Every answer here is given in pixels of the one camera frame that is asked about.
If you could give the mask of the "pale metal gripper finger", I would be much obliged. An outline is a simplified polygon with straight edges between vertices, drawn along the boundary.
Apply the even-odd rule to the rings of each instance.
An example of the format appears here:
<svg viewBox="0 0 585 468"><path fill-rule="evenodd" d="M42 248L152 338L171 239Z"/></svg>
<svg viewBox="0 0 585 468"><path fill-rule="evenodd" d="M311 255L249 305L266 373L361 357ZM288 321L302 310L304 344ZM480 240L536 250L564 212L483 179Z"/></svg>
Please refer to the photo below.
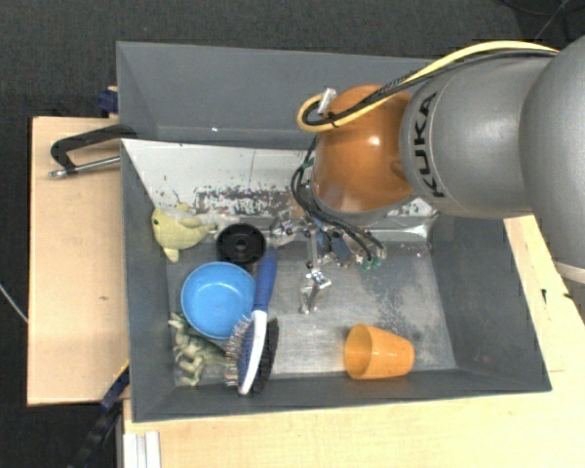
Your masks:
<svg viewBox="0 0 585 468"><path fill-rule="evenodd" d="M332 286L332 280L320 268L311 269L305 279L300 289L299 313L309 315L317 311L318 302Z"/></svg>
<svg viewBox="0 0 585 468"><path fill-rule="evenodd" d="M271 225L271 246L275 249L304 238L304 223L300 218L277 218Z"/></svg>

